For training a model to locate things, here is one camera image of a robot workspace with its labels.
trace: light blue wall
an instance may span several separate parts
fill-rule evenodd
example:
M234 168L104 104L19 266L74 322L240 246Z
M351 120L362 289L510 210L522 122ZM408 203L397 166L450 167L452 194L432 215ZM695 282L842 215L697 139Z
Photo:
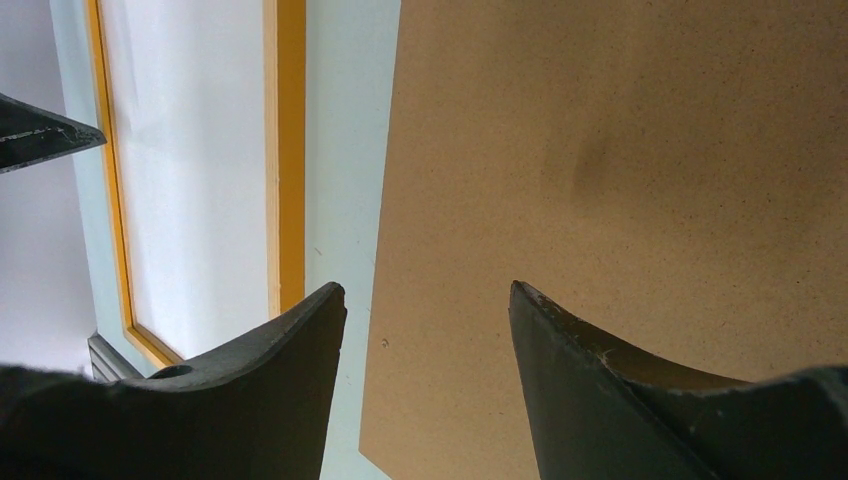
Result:
M79 122L99 125L85 2L51 0L50 10L66 114ZM123 335L102 155L102 148L73 155L97 332L142 374L152 375L156 368Z
M306 290L346 291L322 477L387 478L359 453L400 0L308 0Z

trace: hardboard panel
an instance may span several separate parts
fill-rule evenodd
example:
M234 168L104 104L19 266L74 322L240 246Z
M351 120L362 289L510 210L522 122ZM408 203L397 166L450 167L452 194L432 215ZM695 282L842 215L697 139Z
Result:
M510 282L748 380L848 360L846 2L407 0L361 451L538 476Z

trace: black plastic piece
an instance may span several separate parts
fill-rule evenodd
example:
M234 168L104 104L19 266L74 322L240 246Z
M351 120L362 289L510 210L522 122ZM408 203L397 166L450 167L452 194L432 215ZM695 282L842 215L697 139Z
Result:
M848 478L848 369L746 384L669 362L526 283L513 344L546 479Z
M317 479L345 316L328 284L150 379L0 368L0 478Z
M0 174L104 143L94 127L0 94Z

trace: cardboard sheet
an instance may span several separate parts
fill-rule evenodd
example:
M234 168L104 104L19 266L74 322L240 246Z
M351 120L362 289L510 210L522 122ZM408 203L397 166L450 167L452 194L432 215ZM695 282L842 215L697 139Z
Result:
M537 477L514 279L722 375L848 361L848 5L796 3L403 3L369 459Z

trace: white wall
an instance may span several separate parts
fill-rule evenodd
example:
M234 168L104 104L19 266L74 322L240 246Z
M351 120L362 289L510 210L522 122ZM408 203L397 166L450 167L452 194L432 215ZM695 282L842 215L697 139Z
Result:
M134 314L191 358L268 320L262 0L102 9Z
M386 478L359 453L400 0L308 0L306 291L348 309L322 478Z
M0 92L64 114L48 0L0 2ZM0 175L0 363L90 372L94 330L71 158Z

